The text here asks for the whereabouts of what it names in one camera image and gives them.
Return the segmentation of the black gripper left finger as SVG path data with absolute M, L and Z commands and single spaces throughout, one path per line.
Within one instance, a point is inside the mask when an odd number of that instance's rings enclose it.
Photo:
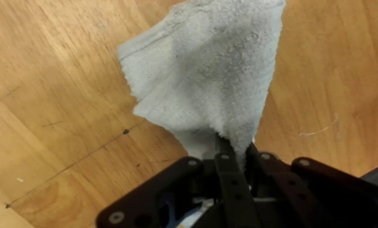
M 248 185 L 227 140 L 217 141 L 214 166 L 218 174 L 227 228 L 260 228 Z

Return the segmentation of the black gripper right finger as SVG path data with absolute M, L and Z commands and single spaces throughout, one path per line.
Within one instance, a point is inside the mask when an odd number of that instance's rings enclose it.
M 263 228 L 324 228 L 322 206 L 275 155 L 251 145 L 244 175 Z

